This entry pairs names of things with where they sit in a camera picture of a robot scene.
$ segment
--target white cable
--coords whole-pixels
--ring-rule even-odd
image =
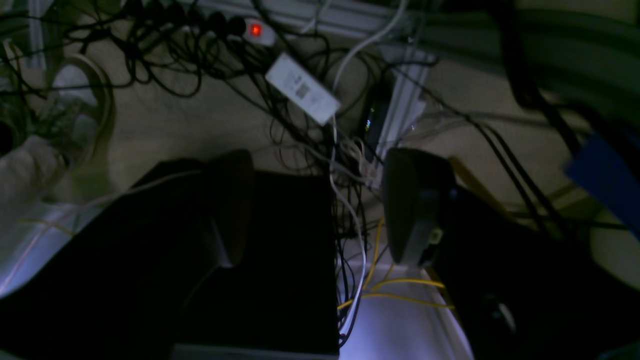
[[[362,139],[357,136],[354,136],[353,139],[343,139],[340,141],[340,148],[345,154],[358,162],[358,171],[365,185],[369,186],[376,180],[373,172],[373,164],[367,161],[364,154],[365,146]]]
[[[80,212],[82,210],[85,210],[85,209],[88,209],[88,208],[92,208],[94,206],[102,205],[102,204],[107,203],[109,201],[115,200],[115,199],[117,199],[119,197],[126,196],[126,195],[133,195],[135,193],[139,193],[139,192],[142,192],[144,190],[153,188],[155,186],[158,186],[160,184],[163,184],[163,183],[165,183],[167,181],[170,181],[170,180],[173,180],[173,179],[178,179],[180,177],[192,176],[192,175],[201,174],[201,173],[202,173],[201,170],[195,170],[195,171],[180,172],[178,174],[165,176],[165,177],[163,177],[161,179],[152,181],[149,184],[144,184],[142,186],[138,186],[137,188],[128,189],[128,190],[125,190],[125,191],[122,191],[122,192],[110,193],[108,195],[99,197],[99,198],[97,198],[95,200],[91,200],[90,202],[87,202],[84,205],[80,205],[80,206],[78,206],[76,208],[70,209],[68,212],[62,214],[61,216],[59,216],[58,218],[56,218],[52,222],[49,222],[45,227],[42,228],[42,230],[40,230],[36,234],[36,236],[33,237],[33,239],[31,239],[31,242],[29,243],[29,246],[22,253],[22,255],[21,255],[20,259],[18,260],[18,262],[11,269],[11,272],[9,273],[9,276],[7,276],[4,279],[2,285],[0,285],[0,295],[2,295],[4,293],[4,290],[6,289],[6,287],[11,283],[11,280],[13,280],[13,278],[15,277],[15,274],[17,274],[18,271],[20,270],[20,268],[24,265],[25,260],[27,259],[27,257],[31,253],[31,251],[35,248],[35,245],[44,236],[44,234],[46,234],[47,231],[51,230],[53,227],[59,226],[66,219],[70,218],[71,216],[75,215],[76,213],[78,213],[78,212]]]
[[[316,23],[318,22],[318,20],[320,20],[320,16],[322,16],[322,14],[329,9],[329,6],[331,5],[331,2],[333,0],[324,0],[324,3],[322,4],[322,6],[320,6],[317,10],[316,10],[316,14],[313,17],[313,19],[309,20],[309,22],[307,23],[307,25],[304,25],[302,27],[302,29],[300,29],[300,33],[301,34],[305,34],[308,33],[309,30],[311,30],[311,28],[313,28]]]
[[[404,15],[404,11],[406,10],[406,7],[408,4],[409,4],[409,0],[400,0],[400,4],[398,5],[396,14],[391,18],[391,20],[387,23],[387,25],[384,28],[382,28],[377,33],[371,35],[370,37],[364,39],[363,41],[358,43],[358,45],[352,47],[351,50],[349,50],[347,55],[345,55],[345,57],[342,59],[342,62],[340,63],[340,67],[338,68],[338,71],[335,73],[335,79],[333,80],[333,87],[332,87],[333,92],[336,91],[338,87],[338,82],[340,81],[340,77],[344,72],[344,68],[351,61],[351,59],[353,59],[353,57],[356,56],[356,54],[358,54],[360,50],[364,49],[369,44],[378,41],[381,37],[385,36],[389,31],[391,31],[394,28],[394,26],[396,26],[396,24],[400,21],[400,19],[402,19],[402,16]]]
[[[379,40],[381,37],[383,37],[389,31],[391,31],[391,29],[394,28],[394,26],[400,21],[400,19],[404,15],[404,11],[406,10],[408,3],[409,3],[409,0],[400,0],[400,4],[398,5],[396,14],[391,18],[391,20],[387,23],[387,25],[384,28],[382,28],[377,33],[371,35],[369,38],[366,38],[365,40],[361,41],[359,44],[357,44],[351,50],[349,50],[347,55],[345,55],[344,59],[342,59],[342,62],[340,63],[340,67],[336,72],[335,79],[333,80],[332,90],[334,93],[338,87],[338,83],[340,82],[342,73],[344,72],[344,69],[346,68],[349,61],[351,61],[351,59],[354,56],[356,56],[356,54],[358,54],[360,50],[367,47],[367,45]],[[335,114],[332,117],[332,125],[333,125],[333,143],[335,144],[335,146],[338,146],[338,123],[336,121]],[[344,322],[344,325],[340,329],[340,333],[344,334],[344,331],[349,328],[352,322],[355,321],[355,318],[354,318],[355,310],[358,308],[358,304],[360,303],[360,299],[362,297],[362,285],[364,283],[364,278],[367,275],[367,249],[365,248],[364,239],[362,237],[362,230],[360,228],[360,219],[358,218],[358,214],[353,209],[353,206],[351,206],[349,201],[344,197],[344,195],[340,193],[340,190],[338,190],[338,188],[335,186],[335,183],[333,182],[333,164],[335,163],[335,146],[331,151],[331,162],[329,162],[330,164],[329,165],[329,182],[331,182],[331,187],[333,188],[333,191],[335,192],[338,199],[340,199],[340,201],[345,205],[345,207],[347,207],[347,209],[351,213],[351,216],[353,217],[356,230],[358,231],[358,239],[360,239],[360,250],[362,251],[362,273],[360,274],[360,281],[358,282],[358,288],[356,289],[356,293],[353,296],[353,303],[349,307],[349,312],[347,313],[346,321]]]
[[[342,164],[334,161],[332,163],[330,158],[326,158],[324,157],[322,154],[320,154],[319,152],[317,152],[313,147],[302,143],[302,142],[294,142],[291,145],[280,145],[281,147],[304,147],[306,150],[308,150],[311,155],[313,155],[314,157],[316,157],[316,159],[318,160],[322,160],[324,162],[330,163],[331,165],[334,166],[335,170],[338,170],[339,172],[342,172],[343,174],[347,175],[348,177],[352,178],[355,181],[358,181],[359,183],[366,183],[366,179],[364,179],[363,177],[357,176],[354,173],[352,173],[351,171],[349,171],[349,169],[347,169],[346,167],[342,166]]]

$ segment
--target floor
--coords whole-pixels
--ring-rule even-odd
[[[127,26],[126,23],[119,24],[118,30],[124,33]],[[344,39],[333,39],[332,43],[334,40],[349,43]],[[305,40],[298,46],[312,49],[315,44]],[[78,46],[74,45],[65,49],[66,54],[77,51]],[[128,80],[124,57],[111,42],[92,44],[86,55],[106,71],[112,84]],[[343,102],[348,102],[346,99],[361,89],[364,73],[364,68],[357,63],[346,71],[338,91]],[[42,75],[30,76],[33,82],[42,82]],[[167,73],[161,77],[185,91],[195,82],[193,77],[182,74]],[[235,84],[250,97],[258,99],[247,80],[239,79]],[[442,61],[429,73],[426,86],[462,110],[523,115],[504,79],[455,63]],[[95,159],[70,174],[57,187],[56,200],[85,202],[128,188],[160,161],[177,158],[206,160],[232,149],[248,149],[259,169],[286,171],[277,162],[267,137],[269,116],[248,104],[221,81],[205,79],[201,91],[190,99],[174,97],[155,83],[114,89],[113,96],[115,114],[101,136]],[[358,118],[359,113],[359,110],[352,111],[339,121],[350,123]],[[543,121],[535,114],[526,115]],[[417,124],[416,131],[428,131],[437,125],[421,122]],[[569,183],[562,173],[569,155],[554,132],[504,123],[492,125],[503,134],[545,193],[552,193]],[[420,140],[410,135],[404,145],[458,158],[498,201],[509,208],[520,209],[522,206],[515,187],[510,184],[499,162],[472,128],[453,129]]]

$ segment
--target plug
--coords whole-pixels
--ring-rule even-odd
[[[141,20],[141,22],[155,21],[163,17],[164,6],[159,0],[152,0],[144,7],[141,15],[141,17],[137,18]]]
[[[190,26],[197,26],[202,33],[205,33],[208,31],[206,29],[206,21],[202,17],[202,14],[198,12],[196,9],[190,9],[188,11],[187,24],[189,24]]]
[[[172,3],[164,11],[166,22],[172,23],[174,26],[183,26],[187,24],[187,14],[179,3]]]
[[[142,0],[127,0],[122,9],[118,13],[118,17],[126,18],[126,17],[134,17],[139,18],[143,16],[145,11],[144,5],[142,5]]]
[[[207,31],[213,31],[217,37],[225,38],[227,36],[227,18],[220,12],[214,12],[207,19],[205,28]]]
[[[234,16],[231,18],[231,20],[229,20],[227,30],[229,32],[229,35],[241,37],[246,32],[246,22],[242,17]]]

